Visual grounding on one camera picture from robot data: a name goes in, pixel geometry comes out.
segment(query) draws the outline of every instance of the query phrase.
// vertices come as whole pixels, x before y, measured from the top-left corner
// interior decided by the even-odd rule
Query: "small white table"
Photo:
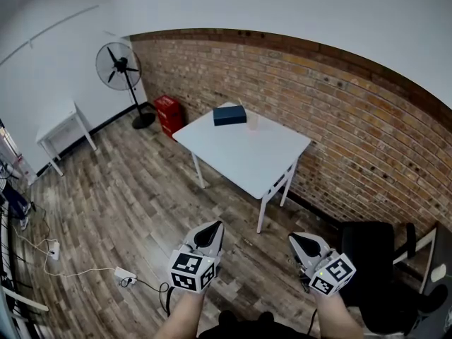
[[[234,104],[225,103],[221,107],[231,106]],[[258,233],[267,202],[285,184],[280,203],[283,206],[298,157],[311,142],[306,136],[260,115],[254,131],[248,124],[214,126],[212,111],[173,134],[173,138],[191,151],[203,189],[197,157],[254,198],[262,200]]]
[[[58,172],[60,176],[63,175],[63,172],[59,169],[57,164],[54,162],[54,157],[58,160],[61,158],[55,147],[50,142],[50,138],[62,130],[63,127],[68,124],[73,118],[76,119],[78,125],[80,126],[83,134],[85,134],[86,139],[90,143],[93,150],[97,150],[93,140],[88,133],[85,125],[83,124],[80,116],[78,115],[76,105],[72,100],[64,100],[59,102],[57,105],[52,105],[46,111],[46,118],[43,119],[37,134],[36,134],[36,143],[39,144],[42,149],[49,156],[49,162],[53,166],[53,168]]]

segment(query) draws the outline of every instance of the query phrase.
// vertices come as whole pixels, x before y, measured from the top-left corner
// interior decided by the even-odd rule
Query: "white cable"
[[[46,258],[45,258],[45,262],[44,262],[44,272],[47,274],[47,275],[50,275],[50,276],[62,276],[63,278],[70,278],[71,276],[79,276],[79,275],[82,275],[82,274],[84,274],[84,273],[89,273],[90,271],[102,271],[102,270],[113,270],[113,271],[115,271],[116,269],[114,269],[114,268],[90,268],[90,269],[88,269],[88,270],[85,270],[85,271],[82,271],[81,273],[77,273],[77,274],[70,274],[70,275],[65,275],[65,274],[52,274],[52,273],[49,273],[47,270],[46,270],[46,265],[47,265],[47,258],[49,257],[49,254],[47,254],[47,256],[46,256]]]
[[[39,245],[42,245],[42,243],[45,242],[45,241],[47,241],[47,242],[58,242],[58,240],[57,240],[57,239],[43,239],[38,245],[35,245],[35,244],[33,244],[32,242],[28,241],[28,239],[26,239],[24,236],[20,236],[20,235],[17,233],[17,230],[16,230],[16,228],[15,228],[14,226],[13,226],[13,229],[14,229],[14,231],[16,232],[16,235],[17,235],[17,237],[18,237],[19,239],[25,240],[27,243],[29,243],[31,246],[33,246],[35,249],[41,251],[41,252],[45,255],[44,272],[45,272],[47,275],[50,275],[50,276],[62,276],[63,278],[70,278],[70,277],[72,277],[72,276],[79,276],[79,275],[82,275],[82,274],[84,274],[84,273],[89,273],[90,271],[102,271],[102,270],[113,270],[113,271],[115,271],[115,270],[116,270],[116,269],[114,269],[114,268],[90,268],[90,269],[85,270],[85,271],[83,271],[83,272],[81,272],[81,273],[70,274],[70,275],[66,275],[66,274],[52,274],[52,273],[49,273],[49,272],[47,271],[47,269],[46,269],[46,265],[47,265],[47,258],[49,257],[50,252],[46,252],[46,251],[44,251],[44,250],[41,250],[38,246],[39,246]]]
[[[14,232],[16,233],[17,237],[19,239],[25,240],[27,243],[29,243],[31,246],[33,246],[35,249],[41,251],[44,255],[47,255],[48,252],[41,250],[38,246],[42,245],[43,242],[48,241],[48,242],[53,242],[53,241],[58,241],[57,239],[43,239],[38,245],[33,244],[32,242],[28,241],[28,239],[26,239],[24,236],[20,236],[17,233],[16,228],[13,226]]]

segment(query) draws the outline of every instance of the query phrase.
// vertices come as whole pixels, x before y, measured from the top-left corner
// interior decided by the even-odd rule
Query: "electrical outlet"
[[[127,280],[129,280],[131,284],[136,283],[136,275],[127,270],[124,270],[123,268],[120,268],[119,266],[116,267],[116,270],[114,271],[114,276],[121,280],[127,278]]]
[[[54,259],[55,261],[59,260],[59,242],[54,242],[54,246],[50,249],[53,254],[50,254],[49,256]]]

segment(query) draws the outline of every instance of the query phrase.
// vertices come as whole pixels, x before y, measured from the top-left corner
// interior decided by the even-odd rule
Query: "red container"
[[[182,117],[181,105],[174,99],[163,95],[154,101],[158,119],[162,130],[172,138],[172,134],[180,130],[185,124]]]

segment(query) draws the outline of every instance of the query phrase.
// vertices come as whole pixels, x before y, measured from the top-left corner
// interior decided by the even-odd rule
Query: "forearm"
[[[195,339],[204,294],[185,292],[154,339]]]
[[[326,297],[315,292],[320,334],[325,339],[362,339],[362,328],[352,318],[338,293]]]

